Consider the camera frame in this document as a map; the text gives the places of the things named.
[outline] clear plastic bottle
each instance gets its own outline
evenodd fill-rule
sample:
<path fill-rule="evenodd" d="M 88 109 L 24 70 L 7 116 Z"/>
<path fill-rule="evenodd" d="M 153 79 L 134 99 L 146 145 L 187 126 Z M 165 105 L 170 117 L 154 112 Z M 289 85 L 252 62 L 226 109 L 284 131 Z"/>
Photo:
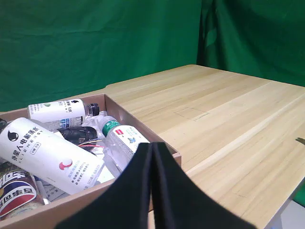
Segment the clear plastic bottle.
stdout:
<path fill-rule="evenodd" d="M 26 118 L 0 119 L 0 157 L 74 194 L 92 187 L 102 161 Z"/>
<path fill-rule="evenodd" d="M 97 116 L 99 112 L 98 104 L 86 104 L 81 99 L 28 106 L 29 118 L 44 123 L 52 131 L 82 125 L 86 118 Z"/>
<path fill-rule="evenodd" d="M 100 120 L 100 129 L 106 137 L 106 145 L 110 149 L 110 152 L 107 153 L 120 170 L 124 170 L 128 165 L 139 143 L 149 143 L 135 127 L 121 125 L 111 116 L 105 116 Z"/>

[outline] wooden tabletop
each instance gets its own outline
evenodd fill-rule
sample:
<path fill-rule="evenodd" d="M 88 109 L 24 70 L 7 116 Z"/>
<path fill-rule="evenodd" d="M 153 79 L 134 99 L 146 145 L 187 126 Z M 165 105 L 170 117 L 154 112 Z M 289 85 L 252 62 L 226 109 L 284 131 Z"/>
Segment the wooden tabletop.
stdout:
<path fill-rule="evenodd" d="M 202 191 L 258 228 L 305 176 L 295 140 L 305 138 L 303 87 L 187 65 L 89 94 L 101 92 L 176 148 Z"/>

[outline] black bottle cap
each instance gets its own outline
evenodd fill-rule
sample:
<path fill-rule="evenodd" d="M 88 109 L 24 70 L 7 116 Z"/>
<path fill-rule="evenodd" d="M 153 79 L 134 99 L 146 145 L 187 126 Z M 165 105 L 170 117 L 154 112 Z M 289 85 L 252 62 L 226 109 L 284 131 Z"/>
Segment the black bottle cap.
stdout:
<path fill-rule="evenodd" d="M 0 130 L 3 129 L 7 125 L 7 121 L 4 119 L 0 118 Z"/>
<path fill-rule="evenodd" d="M 90 104 L 92 108 L 92 116 L 97 116 L 100 114 L 100 107 L 98 104 Z"/>

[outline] cardboard box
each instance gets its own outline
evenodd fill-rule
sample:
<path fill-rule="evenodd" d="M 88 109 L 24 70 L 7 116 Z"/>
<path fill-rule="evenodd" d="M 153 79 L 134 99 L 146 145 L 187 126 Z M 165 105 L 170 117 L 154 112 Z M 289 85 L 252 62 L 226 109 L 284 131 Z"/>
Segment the cardboard box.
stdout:
<path fill-rule="evenodd" d="M 119 106 L 115 101 L 105 94 L 97 94 L 86 97 L 80 97 L 86 103 L 98 103 L 100 110 L 106 110 L 108 115 L 115 117 L 121 124 L 132 125 L 136 127 L 150 142 L 163 141 L 157 134 L 146 127 L 133 115 L 128 113 L 125 109 Z M 28 117 L 27 109 L 20 109 L 15 111 L 5 112 L 0 114 L 0 118 L 7 121 L 14 120 L 19 117 Z M 180 154 L 168 145 L 168 149 L 181 165 Z M 93 202 L 100 196 L 110 185 L 113 180 L 96 185 L 92 188 L 79 192 L 77 194 L 57 200 L 48 205 L 39 207 L 30 212 L 6 219 L 0 222 L 0 228 L 6 229 L 20 229 L 20 228 L 35 228 L 35 229 L 52 229 L 55 225 L 73 215 L 78 210 Z"/>

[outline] green cloth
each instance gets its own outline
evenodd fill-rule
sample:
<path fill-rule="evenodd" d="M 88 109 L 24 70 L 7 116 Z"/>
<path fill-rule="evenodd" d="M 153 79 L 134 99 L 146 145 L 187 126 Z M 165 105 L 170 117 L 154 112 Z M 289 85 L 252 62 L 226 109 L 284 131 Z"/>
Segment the green cloth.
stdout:
<path fill-rule="evenodd" d="M 305 185 L 295 195 L 294 201 L 305 207 Z"/>
<path fill-rule="evenodd" d="M 2 0 L 0 111 L 196 63 L 201 0 Z"/>
<path fill-rule="evenodd" d="M 203 2 L 199 64 L 305 86 L 305 1 Z"/>

